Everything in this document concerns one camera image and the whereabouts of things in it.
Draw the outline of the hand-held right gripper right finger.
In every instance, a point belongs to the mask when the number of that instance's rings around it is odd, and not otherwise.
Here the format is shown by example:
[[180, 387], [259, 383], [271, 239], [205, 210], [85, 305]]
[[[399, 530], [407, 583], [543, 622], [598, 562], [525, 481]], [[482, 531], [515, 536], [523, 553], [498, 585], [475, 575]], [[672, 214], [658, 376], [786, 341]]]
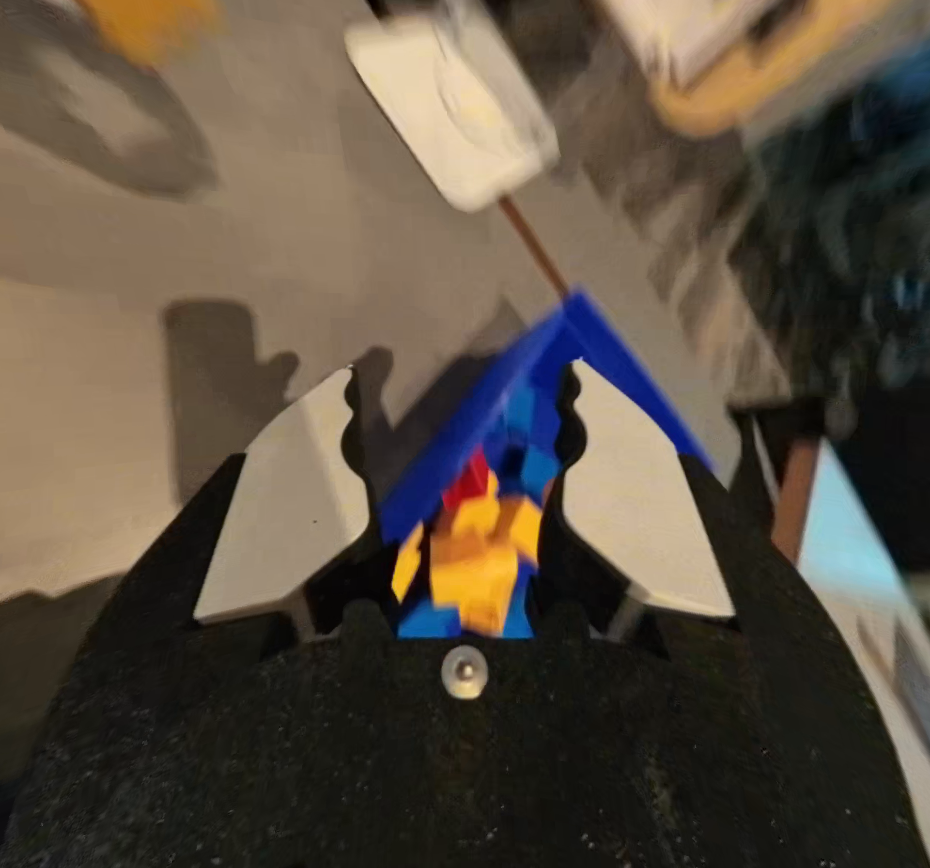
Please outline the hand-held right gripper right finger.
[[645, 610], [736, 617], [679, 452], [587, 361], [564, 374], [563, 470], [549, 497], [549, 596], [615, 639]]

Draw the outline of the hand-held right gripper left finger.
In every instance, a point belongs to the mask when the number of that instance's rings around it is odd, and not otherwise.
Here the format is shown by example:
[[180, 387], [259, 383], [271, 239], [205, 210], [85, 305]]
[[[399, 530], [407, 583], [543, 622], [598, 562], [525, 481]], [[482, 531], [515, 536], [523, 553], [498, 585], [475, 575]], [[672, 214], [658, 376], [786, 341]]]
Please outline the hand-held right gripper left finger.
[[366, 475], [361, 398], [341, 368], [250, 443], [193, 618], [202, 625], [281, 612], [308, 639], [345, 606], [378, 599], [381, 533]]

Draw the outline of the blue storage bin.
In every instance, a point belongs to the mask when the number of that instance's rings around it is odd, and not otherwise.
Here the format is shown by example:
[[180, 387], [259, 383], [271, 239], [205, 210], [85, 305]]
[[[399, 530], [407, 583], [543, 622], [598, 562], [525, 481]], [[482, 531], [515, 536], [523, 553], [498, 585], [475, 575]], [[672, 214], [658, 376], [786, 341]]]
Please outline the blue storage bin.
[[[446, 409], [440, 407], [439, 419], [427, 432], [400, 477], [380, 503], [379, 518], [384, 538], [397, 540], [410, 533], [415, 522], [432, 520], [439, 512], [440, 494], [465, 471], [467, 462], [477, 451], [486, 456], [490, 470], [497, 472], [505, 493], [524, 492], [541, 505], [543, 481], [554, 478], [551, 468], [559, 464], [555, 439], [561, 427], [556, 403], [569, 364], [582, 359], [593, 365], [607, 381], [616, 386], [655, 423], [673, 444], [678, 454], [697, 457], [705, 467], [716, 467], [704, 446], [686, 421], [674, 409], [645, 365], [612, 330], [606, 318], [585, 293], [573, 293], [539, 324], [530, 327], [510, 346], [492, 356], [478, 370], [477, 379], [466, 387], [459, 400], [453, 394]], [[565, 561], [575, 574], [572, 582], [544, 583], [543, 597], [575, 599], [597, 607], [587, 609], [595, 628], [604, 629], [613, 618], [628, 584], [621, 583], [620, 573], [611, 572], [605, 560], [584, 548], [570, 558], [569, 545], [578, 545], [565, 531], [564, 542], [555, 548], [556, 571], [564, 571]], [[532, 569], [520, 570], [514, 596], [508, 605], [503, 637], [531, 636], [531, 613], [527, 609]], [[408, 639], [452, 639], [465, 629], [454, 608], [432, 604], [426, 591], [408, 596], [401, 603], [398, 636]]]

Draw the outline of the pile of mega blocks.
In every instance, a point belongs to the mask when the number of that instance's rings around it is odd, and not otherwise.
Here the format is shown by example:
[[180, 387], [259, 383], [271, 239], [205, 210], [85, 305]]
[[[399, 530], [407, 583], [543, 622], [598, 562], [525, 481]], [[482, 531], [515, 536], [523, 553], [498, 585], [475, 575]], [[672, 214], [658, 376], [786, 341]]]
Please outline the pile of mega blocks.
[[522, 475], [536, 454], [492, 434], [472, 449], [434, 513], [412, 528], [390, 583], [401, 638], [532, 637], [527, 596], [552, 481], [546, 458], [541, 487]]

